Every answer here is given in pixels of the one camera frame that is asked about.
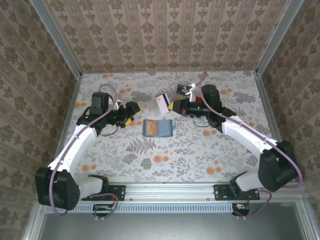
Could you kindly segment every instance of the black bracket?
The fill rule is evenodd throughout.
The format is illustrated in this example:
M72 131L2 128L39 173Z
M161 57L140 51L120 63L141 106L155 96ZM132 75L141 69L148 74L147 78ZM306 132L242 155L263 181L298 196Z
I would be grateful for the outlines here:
M232 210L233 212L231 213L233 216L247 216L250 211L250 204L248 203L233 203L232 204Z
M260 200L260 194L258 189L252 189L250 191L244 192L241 196L236 197L231 191L230 184L217 184L213 185L214 198L216 201L245 201L248 200Z
M118 197L119 202L125 200L126 196L126 185L109 185L108 178L106 176L99 175L89 175L89 177L98 178L102 180L102 189L101 192L97 194L114 194ZM89 196L82 198L82 201L113 201L112 196Z

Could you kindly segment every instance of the floral wallpaper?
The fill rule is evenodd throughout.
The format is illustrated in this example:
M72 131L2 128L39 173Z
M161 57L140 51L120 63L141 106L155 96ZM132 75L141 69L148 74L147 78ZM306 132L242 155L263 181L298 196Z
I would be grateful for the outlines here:
M29 1L0 1L0 239L23 236L75 85Z
M44 0L84 73L254 69L289 0Z
M161 115L155 98L167 93L177 98L178 83L197 83L199 72L145 72L84 74L80 93L72 114L67 139L77 119L91 104L91 96L104 83L112 84L121 101L138 102L142 111L126 128L108 137L99 136L84 154L78 168L79 177L89 174L107 176L111 182L215 182L257 168L258 159L240 142L212 127L196 127L192 118L175 112ZM215 84L222 104L234 110L245 122L270 136L264 108L253 72L211 71L205 84ZM110 89L103 89L110 94ZM143 120L172 119L173 137L143 137ZM206 126L204 119L194 119ZM114 132L107 125L103 135Z
M320 219L320 1L305 0L263 73L277 124L294 145Z

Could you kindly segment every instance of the table surface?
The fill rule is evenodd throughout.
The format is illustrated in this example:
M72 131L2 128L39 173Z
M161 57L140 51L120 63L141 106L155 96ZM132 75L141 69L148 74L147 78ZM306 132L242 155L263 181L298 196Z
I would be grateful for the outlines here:
M110 182L228 182L258 167L258 159L240 142L211 127L196 127L192 118L175 112L161 115L155 97L167 93L172 101L177 84L197 83L201 72L141 72L84 74L73 110L66 143L77 119L91 104L93 92L112 84L119 100L138 102L142 111L126 128L108 137L99 136L77 167L77 175L98 174ZM212 71L204 84L220 91L222 105L234 110L246 123L271 136L253 72ZM112 94L111 89L104 92ZM144 119L172 119L173 137L143 137ZM195 119L198 125L206 125ZM103 134L112 133L108 125Z

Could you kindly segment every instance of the card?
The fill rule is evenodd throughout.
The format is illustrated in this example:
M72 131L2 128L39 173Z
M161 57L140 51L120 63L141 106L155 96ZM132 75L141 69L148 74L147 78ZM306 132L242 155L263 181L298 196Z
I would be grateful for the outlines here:
M174 128L171 119L145 119L143 120L142 131L144 137L172 137Z
M158 135L158 123L153 120L146 120L146 135L157 136Z
M168 109L168 106L169 106L170 102L169 102L168 95L166 93L156 97L155 101L158 104L159 110L160 110L162 115L166 114L166 113L168 113L170 111Z

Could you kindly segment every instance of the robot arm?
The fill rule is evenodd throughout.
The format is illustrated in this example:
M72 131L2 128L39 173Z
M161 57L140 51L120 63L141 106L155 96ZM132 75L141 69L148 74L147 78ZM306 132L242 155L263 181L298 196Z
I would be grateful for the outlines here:
M86 128L78 136L80 131L89 123L108 110L109 97L109 94L104 92L95 92L92 95L91 106L78 119L74 133L64 149L47 168L40 167L36 171L35 183L40 204L51 205L49 199L49 181L53 169L61 162L64 154L66 155L57 169L52 187L53 201L57 208L72 210L77 205L79 199L88 197L91 194L106 193L108 191L108 179L106 177L89 175L88 177L77 178L75 170L86 150L97 139L101 130L106 125L110 124L125 128L134 120L133 116L140 111L139 105L132 101L126 103L126 108L123 105L117 106L117 109L113 109L108 115ZM74 138L77 138L77 140L68 149Z
M185 117L206 117L211 127L234 138L259 159L257 169L243 172L230 181L230 191L235 198L246 196L246 192L252 189L266 188L271 192L275 192L298 176L294 167L270 145L266 144L266 140L273 143L297 164L293 147L288 141L277 142L257 132L236 116L235 112L223 107L216 86L211 84L204 85L201 90L203 97L214 110L241 124L236 124L211 112L203 102L183 99L171 103L168 108ZM244 125L259 134L264 140L245 129Z

